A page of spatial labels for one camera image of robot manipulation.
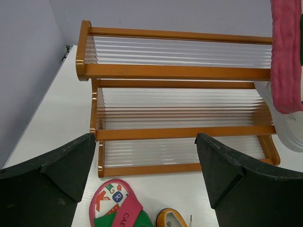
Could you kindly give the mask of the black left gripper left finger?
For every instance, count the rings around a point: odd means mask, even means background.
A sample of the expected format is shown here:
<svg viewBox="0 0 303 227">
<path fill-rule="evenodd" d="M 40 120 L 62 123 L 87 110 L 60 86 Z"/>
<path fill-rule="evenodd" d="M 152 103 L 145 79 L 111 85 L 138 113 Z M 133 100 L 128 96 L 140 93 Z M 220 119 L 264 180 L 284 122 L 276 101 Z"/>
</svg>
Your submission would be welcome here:
<svg viewBox="0 0 303 227">
<path fill-rule="evenodd" d="M 0 171 L 2 227 L 70 227 L 95 153 L 94 134 Z"/>
</svg>

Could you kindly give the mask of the white sneaker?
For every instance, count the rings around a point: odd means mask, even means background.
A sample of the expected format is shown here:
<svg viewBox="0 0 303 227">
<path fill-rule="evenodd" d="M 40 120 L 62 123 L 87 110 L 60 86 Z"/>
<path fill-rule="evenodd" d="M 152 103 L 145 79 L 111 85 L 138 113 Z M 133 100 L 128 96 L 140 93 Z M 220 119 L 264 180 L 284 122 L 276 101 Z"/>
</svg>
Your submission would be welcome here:
<svg viewBox="0 0 303 227">
<path fill-rule="evenodd" d="M 295 112 L 282 114 L 274 107 L 271 84 L 265 81 L 255 81 L 254 86 L 268 105 L 276 133 L 281 142 L 290 150 L 302 153 L 303 151 L 303 113 Z"/>
</svg>

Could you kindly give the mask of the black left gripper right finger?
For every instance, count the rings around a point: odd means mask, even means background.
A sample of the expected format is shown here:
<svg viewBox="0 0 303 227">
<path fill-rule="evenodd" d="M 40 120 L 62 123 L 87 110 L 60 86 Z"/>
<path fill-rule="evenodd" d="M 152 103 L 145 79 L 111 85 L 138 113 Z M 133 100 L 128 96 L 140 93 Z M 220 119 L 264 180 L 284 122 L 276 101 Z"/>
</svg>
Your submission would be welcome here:
<svg viewBox="0 0 303 227">
<path fill-rule="evenodd" d="M 195 144 L 221 227 L 301 227 L 303 174 L 257 160 L 207 134 Z"/>
</svg>

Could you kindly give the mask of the pink flip-flop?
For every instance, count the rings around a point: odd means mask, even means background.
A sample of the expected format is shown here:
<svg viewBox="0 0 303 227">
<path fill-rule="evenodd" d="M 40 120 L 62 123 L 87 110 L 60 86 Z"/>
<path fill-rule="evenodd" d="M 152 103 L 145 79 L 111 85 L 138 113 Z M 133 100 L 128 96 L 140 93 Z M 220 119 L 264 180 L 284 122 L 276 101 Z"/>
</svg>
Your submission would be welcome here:
<svg viewBox="0 0 303 227">
<path fill-rule="evenodd" d="M 130 185 L 121 179 L 103 183 L 95 192 L 89 206 L 92 227 L 152 227 Z"/>
</svg>

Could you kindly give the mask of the orange sneaker one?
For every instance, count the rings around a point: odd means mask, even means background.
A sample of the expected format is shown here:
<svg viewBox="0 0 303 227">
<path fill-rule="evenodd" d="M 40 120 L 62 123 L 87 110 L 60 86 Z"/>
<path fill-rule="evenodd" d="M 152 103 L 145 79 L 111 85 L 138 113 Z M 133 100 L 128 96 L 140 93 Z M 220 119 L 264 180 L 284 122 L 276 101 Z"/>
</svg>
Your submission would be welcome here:
<svg viewBox="0 0 303 227">
<path fill-rule="evenodd" d="M 172 208 L 162 209 L 156 216 L 154 221 L 155 227 L 191 227 L 192 216 L 187 224 L 180 213 Z"/>
</svg>

